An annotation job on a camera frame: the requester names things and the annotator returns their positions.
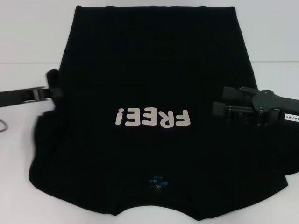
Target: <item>white table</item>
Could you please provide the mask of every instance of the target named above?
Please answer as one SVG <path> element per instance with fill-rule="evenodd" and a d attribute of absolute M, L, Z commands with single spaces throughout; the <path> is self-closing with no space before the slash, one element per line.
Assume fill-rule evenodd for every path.
<path fill-rule="evenodd" d="M 299 99 L 299 2 L 296 0 L 1 0 L 0 91 L 45 86 L 59 68 L 76 5 L 235 6 L 259 89 Z M 28 180 L 36 116 L 51 101 L 0 108 L 10 128 L 0 133 L 1 224 L 193 224 L 180 212 L 155 206 L 102 215 L 53 198 Z M 299 223 L 299 174 L 289 186 L 253 206 L 201 221 L 209 224 Z"/>

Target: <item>black fabric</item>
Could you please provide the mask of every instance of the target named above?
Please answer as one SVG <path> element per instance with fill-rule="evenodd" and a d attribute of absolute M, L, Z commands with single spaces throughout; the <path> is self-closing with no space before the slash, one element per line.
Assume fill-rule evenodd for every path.
<path fill-rule="evenodd" d="M 47 194 L 202 220 L 287 186 L 261 130 L 212 117 L 224 86 L 256 88 L 234 7 L 77 7 L 59 84 L 64 102 L 37 121 L 29 175 Z M 174 126 L 160 114 L 155 126 L 125 124 L 128 108 L 143 121 L 148 107 L 172 111 Z M 190 124 L 178 126 L 184 110 Z"/>
<path fill-rule="evenodd" d="M 263 129 L 263 140 L 270 150 L 273 162 L 284 175 L 299 172 L 299 149 L 295 126 L 270 126 Z"/>

